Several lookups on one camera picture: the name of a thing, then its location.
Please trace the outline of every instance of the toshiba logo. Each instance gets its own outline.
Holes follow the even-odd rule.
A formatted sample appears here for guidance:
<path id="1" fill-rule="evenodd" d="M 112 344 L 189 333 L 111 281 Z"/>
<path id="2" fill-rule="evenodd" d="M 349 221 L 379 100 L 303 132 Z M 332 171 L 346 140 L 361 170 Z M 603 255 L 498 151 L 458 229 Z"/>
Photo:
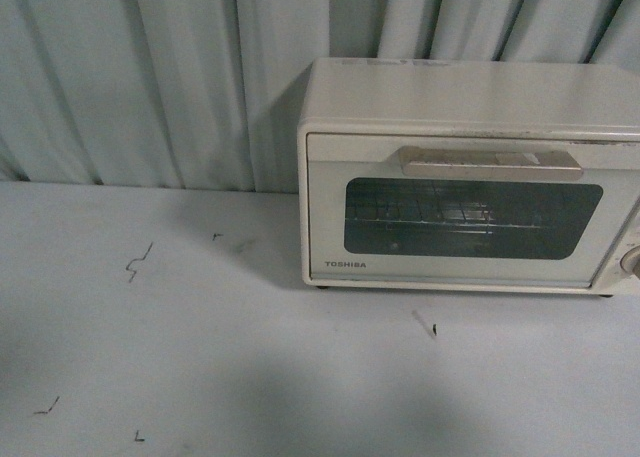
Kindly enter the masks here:
<path id="1" fill-rule="evenodd" d="M 331 260 L 325 260 L 324 264 L 327 267 L 367 267 L 367 264 L 365 264 L 364 262 L 333 262 Z"/>

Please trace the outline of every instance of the white table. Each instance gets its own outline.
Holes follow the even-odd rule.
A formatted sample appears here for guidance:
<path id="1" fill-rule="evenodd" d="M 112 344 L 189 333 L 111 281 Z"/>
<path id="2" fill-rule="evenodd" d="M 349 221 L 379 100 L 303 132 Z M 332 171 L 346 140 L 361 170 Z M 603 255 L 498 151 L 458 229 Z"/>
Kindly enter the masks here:
<path id="1" fill-rule="evenodd" d="M 2 183 L 0 243 L 1 456 L 640 455 L 640 296 L 306 287 L 292 195 Z"/>

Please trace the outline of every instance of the door handle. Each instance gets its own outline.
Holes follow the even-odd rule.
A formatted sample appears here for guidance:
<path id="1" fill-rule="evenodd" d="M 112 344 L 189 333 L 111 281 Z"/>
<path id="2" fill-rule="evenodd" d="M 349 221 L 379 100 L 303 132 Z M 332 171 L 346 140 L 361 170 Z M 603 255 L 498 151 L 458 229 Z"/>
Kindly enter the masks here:
<path id="1" fill-rule="evenodd" d="M 573 182 L 583 170 L 568 152 L 536 153 L 434 150 L 402 147 L 402 173 L 431 179 Z"/>

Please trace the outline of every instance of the control knob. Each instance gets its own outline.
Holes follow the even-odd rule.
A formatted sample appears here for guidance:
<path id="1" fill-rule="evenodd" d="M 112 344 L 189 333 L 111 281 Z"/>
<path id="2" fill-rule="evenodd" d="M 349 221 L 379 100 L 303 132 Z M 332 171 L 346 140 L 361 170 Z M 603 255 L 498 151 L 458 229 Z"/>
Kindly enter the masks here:
<path id="1" fill-rule="evenodd" d="M 640 279 L 640 247 L 636 247 L 625 254 L 620 265 L 629 274 L 634 274 Z"/>

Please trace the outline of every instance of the oven rack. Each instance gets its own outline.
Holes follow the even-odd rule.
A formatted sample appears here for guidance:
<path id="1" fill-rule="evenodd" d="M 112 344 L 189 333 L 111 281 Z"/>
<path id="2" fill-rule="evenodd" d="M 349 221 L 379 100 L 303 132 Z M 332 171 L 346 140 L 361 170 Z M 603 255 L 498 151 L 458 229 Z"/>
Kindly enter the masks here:
<path id="1" fill-rule="evenodd" d="M 543 220 L 542 214 L 533 206 L 527 207 L 492 206 L 488 202 L 451 199 L 451 194 L 447 200 L 443 200 L 437 191 L 420 196 L 380 192 L 348 198 L 345 219 L 352 223 L 451 227 L 467 231 L 538 230 L 552 226 L 552 223 Z"/>

